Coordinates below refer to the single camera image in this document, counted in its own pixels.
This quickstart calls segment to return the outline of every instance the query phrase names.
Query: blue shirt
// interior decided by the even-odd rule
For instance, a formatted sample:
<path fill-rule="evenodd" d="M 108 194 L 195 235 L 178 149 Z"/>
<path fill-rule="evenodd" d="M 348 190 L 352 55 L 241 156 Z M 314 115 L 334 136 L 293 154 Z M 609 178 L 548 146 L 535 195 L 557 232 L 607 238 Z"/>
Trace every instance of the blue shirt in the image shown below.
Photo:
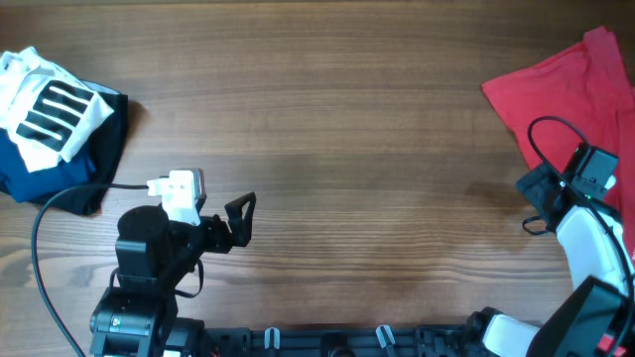
<path fill-rule="evenodd" d="M 17 202 L 86 183 L 95 172 L 86 142 L 69 163 L 60 161 L 54 168 L 29 173 L 18 147 L 9 140 L 7 132 L 1 129 L 0 158 L 0 181 L 7 186 Z"/>

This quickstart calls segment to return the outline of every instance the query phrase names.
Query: folded clothing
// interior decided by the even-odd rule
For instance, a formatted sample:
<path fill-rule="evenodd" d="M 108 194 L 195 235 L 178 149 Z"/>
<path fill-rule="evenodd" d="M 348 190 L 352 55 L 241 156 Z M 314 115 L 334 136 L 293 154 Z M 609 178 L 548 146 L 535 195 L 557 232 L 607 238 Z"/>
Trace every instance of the folded clothing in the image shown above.
<path fill-rule="evenodd" d="M 128 133 L 128 96 L 125 94 L 118 94 L 112 89 L 95 83 L 87 82 L 86 84 L 93 90 L 98 91 L 103 100 L 114 110 L 112 114 L 110 114 L 110 116 L 101 124 L 101 126 L 99 126 L 90 135 L 86 144 L 81 148 L 77 155 L 75 155 L 73 160 L 67 164 L 80 166 L 80 163 L 91 163 L 89 170 L 86 171 L 88 180 L 85 180 L 84 182 L 111 183 L 117 172 L 117 167 L 119 165 L 121 155 L 123 154 L 126 135 Z M 60 163 L 57 168 L 37 173 L 30 173 L 29 175 L 44 174 L 49 171 L 58 171 L 63 168 L 66 168 L 66 164 Z M 58 175 L 65 178 L 67 177 L 67 174 Z M 68 186 L 80 183 L 80 180 L 82 180 L 82 176 L 78 176 L 75 179 L 75 183 Z M 64 188 L 67 188 L 67 186 L 27 200 L 32 203 L 44 204 L 49 200 L 49 198 L 57 193 L 58 190 Z M 0 191 L 13 195 L 14 189 L 12 182 L 5 179 L 0 182 Z M 31 190 L 33 188 L 29 186 L 27 188 L 22 188 L 22 190 L 24 189 Z M 105 193 L 106 189 L 78 190 L 69 192 L 59 197 L 53 203 L 53 207 L 78 215 L 89 215 L 99 209 L 101 200 L 103 199 Z"/>
<path fill-rule="evenodd" d="M 32 173 L 67 163 L 112 113 L 94 90 L 34 48 L 0 58 L 0 127 Z"/>
<path fill-rule="evenodd" d="M 90 179 L 89 175 L 95 171 L 88 151 L 86 143 L 70 163 L 61 162 L 55 168 L 29 173 L 18 147 L 9 139 L 7 132 L 0 129 L 0 181 L 6 185 L 16 202 L 86 183 Z"/>
<path fill-rule="evenodd" d="M 613 33 L 598 28 L 583 41 L 533 67 L 503 75 L 483 84 L 483 92 L 503 122 L 516 135 L 529 167 L 540 164 L 527 137 L 529 124 L 541 116 L 571 121 L 589 143 L 619 157 L 617 185 L 604 201 L 619 209 L 624 244 L 630 256 L 635 248 L 635 97 Z M 538 147 L 563 170 L 580 142 L 559 123 L 541 123 L 534 129 Z"/>

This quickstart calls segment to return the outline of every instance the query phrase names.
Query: white connector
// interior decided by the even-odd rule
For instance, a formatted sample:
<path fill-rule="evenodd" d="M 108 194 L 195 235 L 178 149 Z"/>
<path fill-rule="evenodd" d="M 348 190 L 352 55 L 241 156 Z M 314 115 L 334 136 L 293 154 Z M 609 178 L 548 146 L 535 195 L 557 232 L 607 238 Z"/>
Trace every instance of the white connector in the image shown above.
<path fill-rule="evenodd" d="M 170 220 L 198 226 L 196 201 L 205 197 L 202 170 L 172 170 L 167 178 L 148 181 L 148 194 L 160 196 Z"/>

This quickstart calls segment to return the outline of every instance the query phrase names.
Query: red shirt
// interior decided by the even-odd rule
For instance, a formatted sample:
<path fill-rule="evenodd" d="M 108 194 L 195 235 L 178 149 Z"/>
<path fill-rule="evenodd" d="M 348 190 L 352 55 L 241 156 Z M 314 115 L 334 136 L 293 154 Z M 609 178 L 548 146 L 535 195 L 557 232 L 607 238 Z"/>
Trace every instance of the red shirt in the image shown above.
<path fill-rule="evenodd" d="M 527 164 L 541 163 L 527 139 L 532 120 L 554 115 L 567 119 L 589 144 L 619 157 L 617 184 L 604 201 L 620 211 L 624 244 L 635 253 L 635 96 L 613 33 L 603 27 L 584 34 L 581 43 L 532 67 L 492 79 L 483 92 L 514 132 Z M 534 139 L 560 170 L 579 143 L 560 123 L 536 125 Z"/>

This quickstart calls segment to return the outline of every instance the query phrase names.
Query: wooden table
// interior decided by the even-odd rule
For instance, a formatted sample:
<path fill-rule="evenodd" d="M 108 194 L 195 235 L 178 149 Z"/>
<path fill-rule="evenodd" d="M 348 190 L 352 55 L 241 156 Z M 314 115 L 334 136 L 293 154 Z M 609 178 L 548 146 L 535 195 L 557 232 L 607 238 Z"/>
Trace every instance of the wooden table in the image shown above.
<path fill-rule="evenodd" d="M 257 192 L 251 244 L 203 257 L 205 287 L 179 299 L 181 316 L 210 327 L 406 326 L 463 322 L 491 305 L 540 322 L 571 292 L 567 262 L 554 236 L 521 229 L 533 210 L 514 182 L 527 167 L 479 85 L 600 25 L 635 73 L 634 10 L 502 0 L 5 7 L 0 49 L 33 45 L 130 95 L 117 182 L 202 168 L 207 215 Z M 44 280 L 85 351 L 116 266 L 117 219 L 157 202 L 112 190 L 90 219 L 53 211 L 43 222 Z M 37 211 L 0 196 L 0 356 L 71 353 L 32 274 Z"/>

